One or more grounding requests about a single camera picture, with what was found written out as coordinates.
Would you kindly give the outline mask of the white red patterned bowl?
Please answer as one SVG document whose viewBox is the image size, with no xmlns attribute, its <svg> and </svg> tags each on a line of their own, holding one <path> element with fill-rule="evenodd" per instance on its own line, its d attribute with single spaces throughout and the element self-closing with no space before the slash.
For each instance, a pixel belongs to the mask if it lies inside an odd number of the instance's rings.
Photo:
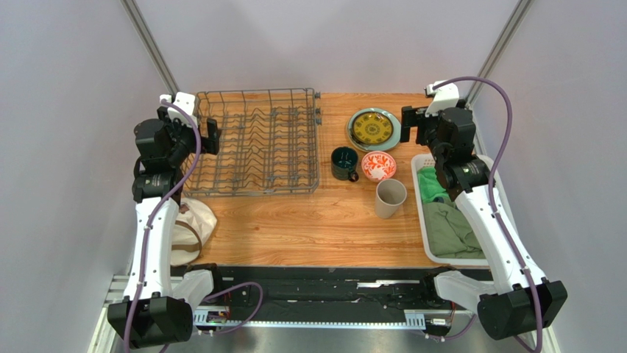
<svg viewBox="0 0 627 353">
<path fill-rule="evenodd" d="M 361 168 L 368 180 L 381 182 L 396 174 L 397 162 L 384 151 L 371 151 L 362 157 Z"/>
</svg>

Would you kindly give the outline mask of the yellow black patterned plate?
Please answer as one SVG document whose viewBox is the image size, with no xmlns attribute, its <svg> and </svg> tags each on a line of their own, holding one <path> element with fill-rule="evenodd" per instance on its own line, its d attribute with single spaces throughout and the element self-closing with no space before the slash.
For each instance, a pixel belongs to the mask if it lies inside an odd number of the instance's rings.
<svg viewBox="0 0 627 353">
<path fill-rule="evenodd" d="M 381 144 L 392 137 L 393 124 L 382 113 L 366 112 L 358 115 L 351 123 L 353 137 L 362 144 Z"/>
</svg>

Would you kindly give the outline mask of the beige ceramic cup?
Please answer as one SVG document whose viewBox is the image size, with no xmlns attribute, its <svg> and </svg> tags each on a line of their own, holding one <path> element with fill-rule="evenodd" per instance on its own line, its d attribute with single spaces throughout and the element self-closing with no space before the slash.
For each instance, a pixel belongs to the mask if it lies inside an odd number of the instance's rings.
<svg viewBox="0 0 627 353">
<path fill-rule="evenodd" d="M 397 179 L 385 179 L 375 189 L 375 215 L 390 218 L 406 201 L 405 185 Z"/>
</svg>

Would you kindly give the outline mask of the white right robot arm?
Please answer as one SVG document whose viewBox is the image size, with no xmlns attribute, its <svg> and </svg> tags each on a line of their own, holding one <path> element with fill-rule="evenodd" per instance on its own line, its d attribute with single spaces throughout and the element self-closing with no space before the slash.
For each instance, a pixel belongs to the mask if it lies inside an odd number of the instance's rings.
<svg viewBox="0 0 627 353">
<path fill-rule="evenodd" d="M 429 148 L 439 184 L 471 226 L 493 280 L 486 285 L 442 268 L 428 277 L 431 291 L 440 302 L 473 311 L 494 340 L 541 335 L 565 303 L 567 290 L 562 282 L 551 282 L 522 245 L 495 187 L 497 164 L 475 153 L 471 111 L 449 107 L 431 115 L 425 107 L 403 107 L 401 142 L 409 140 L 413 127 L 416 142 Z"/>
</svg>

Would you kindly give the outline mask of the light blue flower plate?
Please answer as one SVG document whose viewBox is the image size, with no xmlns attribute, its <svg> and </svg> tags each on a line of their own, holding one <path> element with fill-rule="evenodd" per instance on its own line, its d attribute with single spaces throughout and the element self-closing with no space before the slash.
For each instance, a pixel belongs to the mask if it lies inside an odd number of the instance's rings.
<svg viewBox="0 0 627 353">
<path fill-rule="evenodd" d="M 353 122 L 353 120 L 360 115 L 361 113 L 366 113 L 366 112 L 377 112 L 377 113 L 382 113 L 385 116 L 387 116 L 392 124 L 393 124 L 393 133 L 392 133 L 392 137 L 387 140 L 385 143 L 381 143 L 381 144 L 373 144 L 373 145 L 369 145 L 369 144 L 362 144 L 359 143 L 352 134 L 352 129 L 351 129 L 351 123 Z M 359 110 L 358 112 L 356 112 L 347 122 L 347 136 L 349 138 L 349 141 L 351 142 L 352 145 L 354 145 L 354 147 L 356 147 L 357 149 L 361 150 L 361 151 L 365 151 L 365 152 L 371 152 L 371 151 L 388 151 L 391 150 L 393 148 L 395 148 L 397 146 L 397 144 L 400 142 L 400 129 L 401 129 L 401 123 L 399 121 L 399 119 L 394 116 L 392 113 L 390 113 L 387 110 L 383 110 L 381 108 L 365 108 L 362 110 Z"/>
</svg>

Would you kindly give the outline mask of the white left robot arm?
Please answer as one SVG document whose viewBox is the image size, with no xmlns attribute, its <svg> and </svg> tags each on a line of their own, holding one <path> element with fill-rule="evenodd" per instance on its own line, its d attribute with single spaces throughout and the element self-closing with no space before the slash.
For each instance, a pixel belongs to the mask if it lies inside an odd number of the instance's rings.
<svg viewBox="0 0 627 353">
<path fill-rule="evenodd" d="M 122 300 L 107 309 L 126 352 L 188 341 L 194 311 L 214 288 L 209 268 L 188 272 L 173 287 L 170 265 L 183 185 L 203 153 L 218 151 L 219 130 L 212 127 L 212 137 L 202 137 L 196 119 L 166 100 L 157 115 L 134 128 L 140 152 L 132 185 L 135 249 Z"/>
</svg>

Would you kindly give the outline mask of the dark green ceramic mug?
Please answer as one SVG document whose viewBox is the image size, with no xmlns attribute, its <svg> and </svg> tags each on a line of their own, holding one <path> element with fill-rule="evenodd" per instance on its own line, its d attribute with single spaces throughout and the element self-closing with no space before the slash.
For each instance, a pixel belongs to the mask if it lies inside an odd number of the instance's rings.
<svg viewBox="0 0 627 353">
<path fill-rule="evenodd" d="M 331 173 L 337 180 L 357 182 L 358 161 L 356 150 L 348 146 L 338 147 L 331 153 Z"/>
</svg>

